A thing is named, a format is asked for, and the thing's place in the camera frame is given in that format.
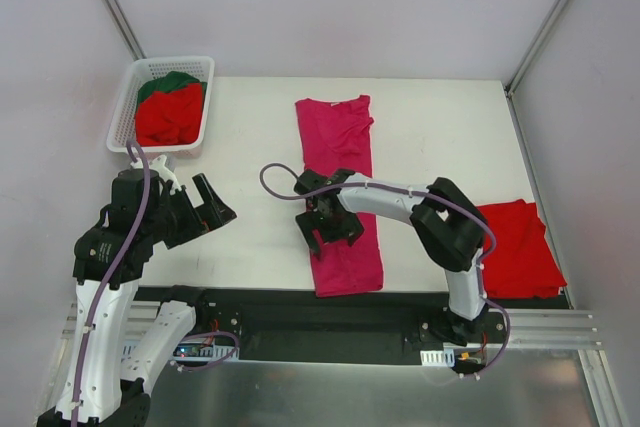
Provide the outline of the white perforated plastic basket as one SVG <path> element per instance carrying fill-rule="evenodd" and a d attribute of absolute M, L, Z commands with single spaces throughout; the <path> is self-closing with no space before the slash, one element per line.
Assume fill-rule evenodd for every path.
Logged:
<path fill-rule="evenodd" d="M 204 141 L 208 110 L 212 98 L 215 61 L 209 56 L 153 57 L 134 61 L 125 71 L 114 108 L 106 146 L 114 153 L 126 153 L 126 141 L 135 136 L 137 93 L 148 81 L 160 78 L 171 71 L 182 72 L 207 84 L 203 98 L 203 112 L 198 136 L 192 143 L 145 147 L 148 157 L 170 153 L 178 158 L 197 158 Z"/>

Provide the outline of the pink t shirt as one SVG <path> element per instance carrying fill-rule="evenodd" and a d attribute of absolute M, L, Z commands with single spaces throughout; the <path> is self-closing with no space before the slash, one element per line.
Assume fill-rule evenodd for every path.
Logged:
<path fill-rule="evenodd" d="M 301 99 L 295 103 L 299 135 L 306 169 L 330 176 L 340 168 L 368 177 L 373 174 L 370 128 L 371 98 L 328 102 Z M 311 258 L 315 293 L 320 298 L 379 291 L 384 271 L 376 217 L 358 216 L 364 227 L 352 245 L 344 241 L 322 247 L 320 257 Z"/>

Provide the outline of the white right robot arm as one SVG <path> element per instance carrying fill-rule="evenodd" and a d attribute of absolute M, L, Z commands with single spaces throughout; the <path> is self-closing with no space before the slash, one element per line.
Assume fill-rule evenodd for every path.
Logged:
<path fill-rule="evenodd" d="M 403 186 L 348 169 L 330 177 L 307 169 L 294 192 L 306 201 L 307 211 L 296 223 L 316 258 L 326 244 L 351 247 L 371 233 L 361 214 L 413 227 L 428 257 L 445 271 L 452 335 L 470 342 L 484 332 L 481 251 L 492 235 L 480 211 L 451 180 L 439 177 L 426 187 Z"/>

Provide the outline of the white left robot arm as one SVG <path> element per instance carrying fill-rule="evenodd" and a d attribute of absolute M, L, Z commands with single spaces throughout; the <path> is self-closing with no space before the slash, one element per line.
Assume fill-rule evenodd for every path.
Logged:
<path fill-rule="evenodd" d="M 126 324 L 155 245 L 171 249 L 235 219 L 204 174 L 193 178 L 195 206 L 172 174 L 120 172 L 98 221 L 74 246 L 76 328 L 61 396 L 40 426 L 142 426 L 151 393 L 184 340 L 212 344 L 219 332 L 204 289 L 171 287 L 138 346 L 124 354 Z"/>

